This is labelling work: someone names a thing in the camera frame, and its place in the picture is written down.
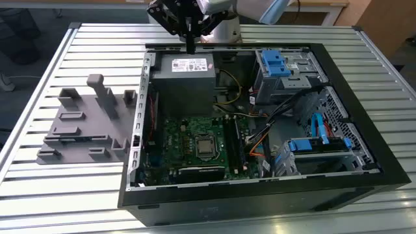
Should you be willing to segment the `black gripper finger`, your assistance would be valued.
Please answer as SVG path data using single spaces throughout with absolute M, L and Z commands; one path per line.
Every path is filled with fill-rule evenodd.
M 152 0 L 146 12 L 162 26 L 170 35 L 177 35 L 185 43 L 186 53 L 190 54 L 190 32 L 186 24 L 186 17 L 176 17 L 168 7 L 165 0 Z
M 209 15 L 206 19 L 202 19 L 201 12 L 196 12 L 190 16 L 190 54 L 194 54 L 196 50 L 196 38 L 206 36 L 216 28 L 220 22 L 226 18 L 228 11 L 221 11 Z

